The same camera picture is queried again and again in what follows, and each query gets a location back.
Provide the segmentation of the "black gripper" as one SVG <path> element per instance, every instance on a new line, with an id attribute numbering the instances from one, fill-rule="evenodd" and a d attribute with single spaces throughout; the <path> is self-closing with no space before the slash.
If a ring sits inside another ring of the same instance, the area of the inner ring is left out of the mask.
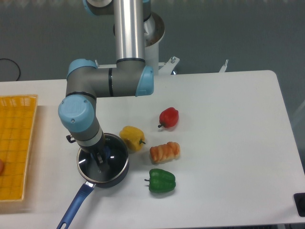
<path id="1" fill-rule="evenodd" d="M 105 146 L 105 141 L 103 139 L 100 139 L 97 143 L 91 146 L 85 146 L 80 144 L 80 147 L 84 152 L 90 154 L 92 153 L 95 155 L 95 161 L 99 167 L 100 172 L 109 171 L 109 165 L 107 163 L 104 163 L 102 159 L 102 157 L 105 156 L 104 146 Z"/>

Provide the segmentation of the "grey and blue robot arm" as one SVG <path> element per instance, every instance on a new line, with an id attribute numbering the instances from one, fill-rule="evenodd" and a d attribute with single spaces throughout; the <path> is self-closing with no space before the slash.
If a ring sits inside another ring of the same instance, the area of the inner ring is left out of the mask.
<path id="1" fill-rule="evenodd" d="M 151 3 L 148 0 L 85 0 L 83 4 L 93 15 L 114 16 L 116 66 L 100 69 L 90 60 L 73 61 L 58 114 L 81 149 L 93 156 L 99 169 L 104 169 L 109 153 L 104 149 L 105 137 L 96 117 L 97 99 L 153 93 L 153 69 L 146 65 L 144 51 L 144 23 L 151 16 Z"/>

